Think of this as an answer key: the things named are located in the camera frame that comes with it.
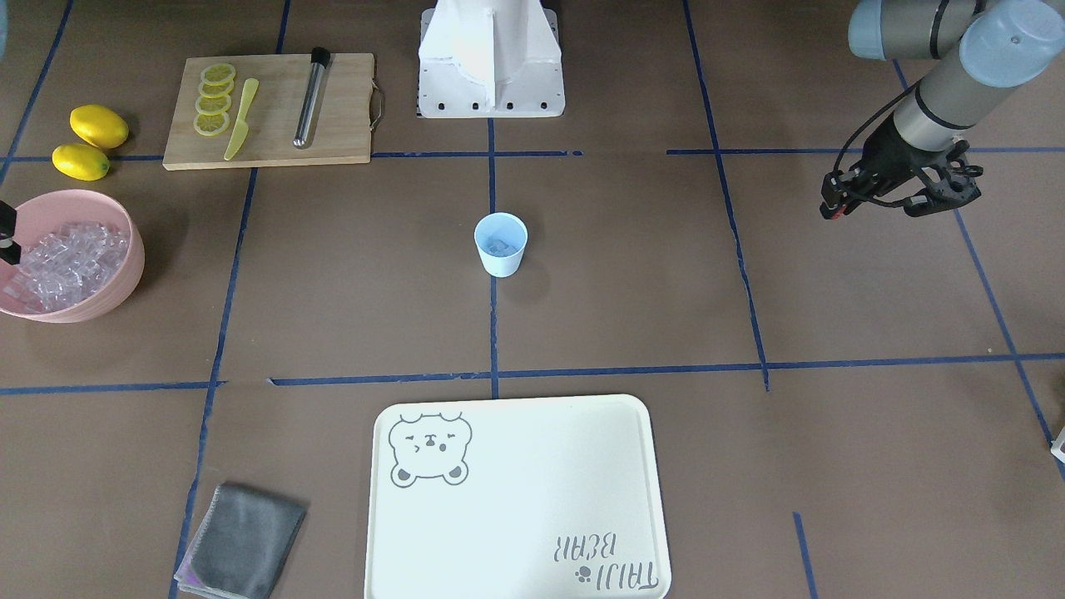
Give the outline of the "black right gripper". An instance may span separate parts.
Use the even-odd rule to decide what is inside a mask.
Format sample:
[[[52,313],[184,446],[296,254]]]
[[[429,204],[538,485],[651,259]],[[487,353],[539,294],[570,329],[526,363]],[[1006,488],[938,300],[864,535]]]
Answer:
[[[1,203],[0,234],[1,259],[9,265],[19,265],[22,261],[22,247],[15,241],[17,228],[17,212],[9,204]]]

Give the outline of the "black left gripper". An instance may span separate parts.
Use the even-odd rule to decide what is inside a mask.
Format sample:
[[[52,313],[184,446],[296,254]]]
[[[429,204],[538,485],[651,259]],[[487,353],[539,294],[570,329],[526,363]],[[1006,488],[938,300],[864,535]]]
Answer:
[[[894,125],[879,125],[863,146],[862,159],[848,173],[833,171],[823,178],[819,211],[830,220],[837,210],[843,215],[863,204],[902,208],[910,217],[956,210],[982,196],[977,179],[983,174],[966,152],[965,139],[948,141],[939,151],[925,151],[901,136]]]

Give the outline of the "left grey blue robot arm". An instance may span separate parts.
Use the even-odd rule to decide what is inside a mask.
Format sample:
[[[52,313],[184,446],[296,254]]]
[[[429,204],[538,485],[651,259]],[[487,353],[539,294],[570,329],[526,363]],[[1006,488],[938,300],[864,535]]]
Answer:
[[[861,1],[848,26],[855,56],[934,66],[867,122],[852,166],[833,165],[821,215],[871,204],[920,217],[977,200],[983,169],[963,134],[1046,71],[1063,52],[1063,27],[1058,1]]]

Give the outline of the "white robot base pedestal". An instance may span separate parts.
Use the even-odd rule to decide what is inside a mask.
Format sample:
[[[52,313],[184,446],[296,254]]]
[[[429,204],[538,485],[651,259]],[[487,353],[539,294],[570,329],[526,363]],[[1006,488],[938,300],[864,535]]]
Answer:
[[[438,1],[421,14],[417,56],[422,118],[564,113],[557,15],[540,1]]]

